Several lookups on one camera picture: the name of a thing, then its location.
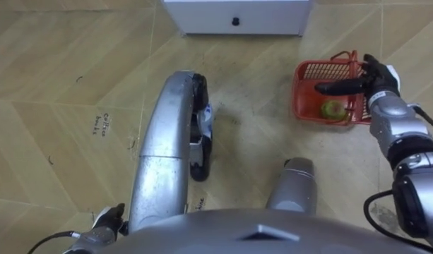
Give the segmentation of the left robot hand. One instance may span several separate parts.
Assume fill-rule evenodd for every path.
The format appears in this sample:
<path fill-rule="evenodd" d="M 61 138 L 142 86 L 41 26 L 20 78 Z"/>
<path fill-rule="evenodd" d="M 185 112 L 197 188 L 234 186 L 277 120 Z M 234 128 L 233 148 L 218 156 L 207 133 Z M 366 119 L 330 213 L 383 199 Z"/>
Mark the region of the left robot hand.
<path fill-rule="evenodd" d="M 125 211 L 125 204 L 119 203 L 114 207 L 104 208 L 99 215 L 95 218 L 92 229 L 98 227 L 106 227 L 111 229 L 115 235 L 121 234 L 127 236 L 128 233 L 128 221 L 123 218 Z"/>

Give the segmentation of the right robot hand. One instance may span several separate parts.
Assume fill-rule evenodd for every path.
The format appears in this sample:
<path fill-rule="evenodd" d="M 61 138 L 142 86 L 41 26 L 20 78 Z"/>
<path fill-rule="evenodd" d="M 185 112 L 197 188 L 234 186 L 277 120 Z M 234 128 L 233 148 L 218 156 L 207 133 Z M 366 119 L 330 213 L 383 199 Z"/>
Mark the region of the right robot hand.
<path fill-rule="evenodd" d="M 364 73 L 358 78 L 348 78 L 332 82 L 317 83 L 314 89 L 328 96 L 346 96 L 363 94 L 371 99 L 378 92 L 392 92 L 400 96 L 398 80 L 392 75 L 387 65 L 371 54 L 363 56 L 361 68 Z"/>

